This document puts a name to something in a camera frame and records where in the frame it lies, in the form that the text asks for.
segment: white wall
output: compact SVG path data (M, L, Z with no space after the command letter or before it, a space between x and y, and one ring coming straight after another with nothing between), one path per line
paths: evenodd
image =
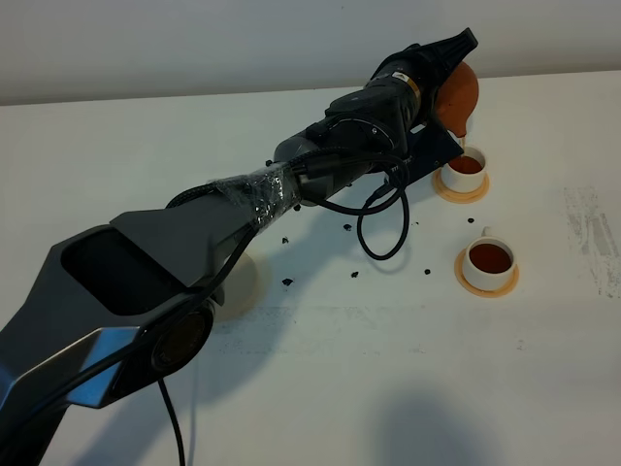
M362 83L469 26L480 76L621 67L619 0L2 0L0 103Z

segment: white table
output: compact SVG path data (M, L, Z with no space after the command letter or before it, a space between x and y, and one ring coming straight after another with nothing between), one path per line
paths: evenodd
M190 464L619 464L621 72L480 84L469 142L490 160L483 200L411 186L413 227L387 263L343 229L353 218L320 209L253 242L221 322L169 379ZM51 245L259 168L349 90L0 108L0 324ZM359 206L377 183L337 200ZM367 219L373 248L393 244L400 215ZM505 298L453 276L484 225L517 249ZM43 464L177 464L157 389L71 408Z

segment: cup of tea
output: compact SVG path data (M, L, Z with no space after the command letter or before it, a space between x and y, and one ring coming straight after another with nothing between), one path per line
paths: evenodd
M487 163L483 152L466 146L463 155L444 164L440 177L444 186L451 191L467 193L481 187L486 171Z
M505 240L493 236L488 226L468 245L462 262L464 279L483 291L506 286L513 279L515 268L513 249Z

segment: robotic arm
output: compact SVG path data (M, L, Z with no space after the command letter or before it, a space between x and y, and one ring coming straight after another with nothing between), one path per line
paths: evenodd
M435 100L476 45L466 29L395 53L363 89L280 143L271 166L188 189L167 209L125 213L53 246L0 332L0 463L39 464L69 405L102 408L189 362L224 302L223 280L287 210L301 203L362 216L400 198L406 207L409 183L462 153ZM418 124L425 129L411 134ZM386 184L363 209L328 201L376 171Z

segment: tea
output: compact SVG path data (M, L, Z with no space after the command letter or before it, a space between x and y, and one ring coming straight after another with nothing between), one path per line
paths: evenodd
M502 274L511 267L511 257L496 245L476 245L470 250L470 261L478 270L488 274Z
M466 155L453 158L450 162L448 162L448 165L450 165L450 168L456 172L463 173L464 175L472 175L483 169L478 160L472 157L467 157Z

